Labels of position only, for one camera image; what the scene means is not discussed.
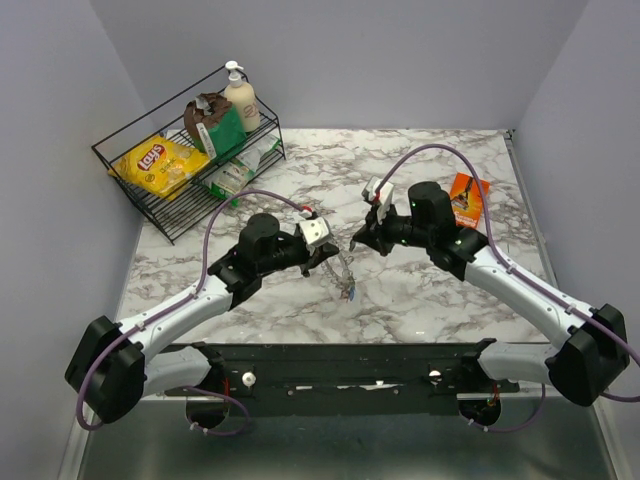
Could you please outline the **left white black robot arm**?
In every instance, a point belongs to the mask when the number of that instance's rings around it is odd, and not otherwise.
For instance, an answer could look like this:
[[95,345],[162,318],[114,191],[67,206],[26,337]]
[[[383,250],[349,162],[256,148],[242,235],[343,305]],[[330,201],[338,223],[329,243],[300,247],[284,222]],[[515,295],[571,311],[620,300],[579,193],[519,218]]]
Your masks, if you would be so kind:
[[179,294],[119,322],[101,316],[89,323],[64,375],[77,394],[77,422],[94,428],[83,415],[89,407],[101,424],[113,423],[143,397],[163,390],[214,393],[222,372],[206,354],[197,347],[168,353],[166,347],[247,301],[265,277],[293,267],[307,276],[338,252],[328,222],[317,214],[300,221],[293,233],[282,231],[271,214],[251,216],[237,243]]

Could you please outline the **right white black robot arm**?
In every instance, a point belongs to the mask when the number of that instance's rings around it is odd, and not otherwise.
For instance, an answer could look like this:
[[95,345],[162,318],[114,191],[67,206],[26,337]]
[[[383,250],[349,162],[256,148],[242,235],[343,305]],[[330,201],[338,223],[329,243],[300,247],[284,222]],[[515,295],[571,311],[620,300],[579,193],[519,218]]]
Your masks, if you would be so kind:
[[491,246],[481,232],[457,225],[449,196],[438,183],[409,188],[407,216],[392,203],[391,183],[374,177],[362,196],[371,208],[352,245],[382,256],[396,245],[421,248],[436,267],[493,295],[546,338],[544,344],[489,341],[460,367],[467,389],[480,392],[495,380],[527,381],[551,385],[572,403],[590,406],[627,368],[619,310],[610,305],[595,309],[560,292]]

